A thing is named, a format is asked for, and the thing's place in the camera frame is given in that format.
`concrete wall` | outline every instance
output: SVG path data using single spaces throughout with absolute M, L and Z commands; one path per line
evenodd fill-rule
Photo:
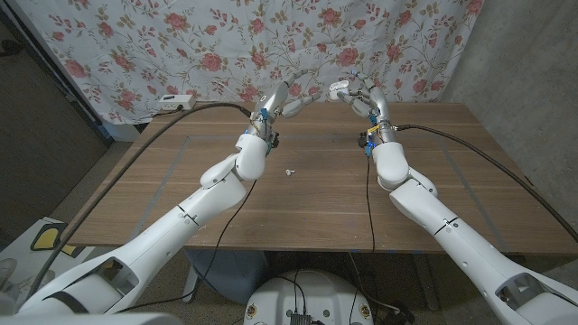
M 442 101 L 467 105 L 578 229 L 578 1 L 487 0 Z

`table surface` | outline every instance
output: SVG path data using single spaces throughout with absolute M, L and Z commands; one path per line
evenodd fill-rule
M 252 110 L 253 104 L 245 107 Z M 523 178 L 467 107 L 391 104 L 390 109 L 395 124 L 426 125 L 457 135 Z M 158 116 L 150 123 L 90 201 L 142 143 L 171 119 Z M 247 118 L 233 108 L 187 116 L 143 153 L 93 210 L 71 243 L 123 245 L 197 190 L 201 175 L 210 166 L 236 153 L 235 142 L 246 127 Z M 342 103 L 315 103 L 294 118 L 278 117 L 274 130 L 280 134 L 280 144 L 267 156 L 264 175 L 219 247 L 371 251 L 368 160 L 357 144 L 359 133 L 369 127 L 367 120 Z M 420 130 L 399 132 L 397 140 L 403 144 L 409 164 L 437 186 L 439 199 L 502 252 L 578 253 L 578 245 L 539 203 L 476 153 Z M 295 174 L 287 176 L 286 169 L 295 170 Z M 376 250 L 442 252 L 428 233 L 397 211 L 376 178 L 371 162 L 368 192 Z M 214 247 L 237 207 L 215 217 L 187 247 Z

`fabric backdrop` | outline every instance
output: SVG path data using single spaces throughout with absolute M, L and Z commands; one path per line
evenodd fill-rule
M 435 101 L 483 0 L 23 0 L 107 121 L 150 120 L 165 94 L 255 101 L 289 70 L 289 99 L 361 70 L 389 101 Z

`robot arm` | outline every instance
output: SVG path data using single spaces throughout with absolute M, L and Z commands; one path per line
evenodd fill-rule
M 200 178 L 200 188 L 190 197 L 127 244 L 46 284 L 17 315 L 112 314 L 135 304 L 163 265 L 195 232 L 243 200 L 247 190 L 241 182 L 261 177 L 266 156 L 278 144 L 272 124 L 284 114 L 279 105 L 286 100 L 294 79 L 304 72 L 289 76 L 261 98 L 246 132 L 237 141 L 239 152 L 209 168 Z M 307 103 L 304 99 L 288 104 L 287 115 L 296 115 Z
M 377 166 L 378 183 L 391 191 L 389 197 L 396 208 L 435 238 L 504 324 L 575 322 L 578 292 L 512 262 L 443 205 L 432 182 L 409 167 L 403 146 L 392 135 L 396 129 L 389 122 L 383 91 L 373 87 L 367 76 L 356 76 L 369 97 L 358 91 L 358 98 L 353 98 L 348 90 L 338 96 L 352 104 L 358 115 L 375 121 L 376 126 L 367 132 L 367 148 Z

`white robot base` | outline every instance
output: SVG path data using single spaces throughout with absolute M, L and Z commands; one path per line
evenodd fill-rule
M 292 282 L 295 271 L 281 276 L 291 281 L 276 277 L 253 293 L 245 309 L 244 325 L 310 324 L 311 321 L 324 325 L 373 324 L 368 300 L 339 276 L 318 270 L 297 273 L 296 282 L 303 289 L 306 312 L 303 312 L 301 291 Z

